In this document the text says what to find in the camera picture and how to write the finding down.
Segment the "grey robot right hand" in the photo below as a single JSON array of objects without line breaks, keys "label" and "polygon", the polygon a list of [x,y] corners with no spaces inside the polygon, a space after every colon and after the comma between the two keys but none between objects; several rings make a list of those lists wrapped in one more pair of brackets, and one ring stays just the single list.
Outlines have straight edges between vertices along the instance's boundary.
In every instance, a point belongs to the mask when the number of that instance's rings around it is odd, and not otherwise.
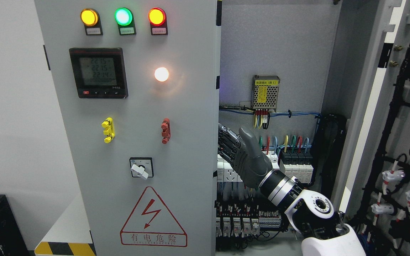
[{"label": "grey robot right hand", "polygon": [[272,164],[261,151],[255,134],[246,127],[239,128],[239,134],[236,134],[218,123],[217,151],[249,188],[258,188],[272,170]]}]

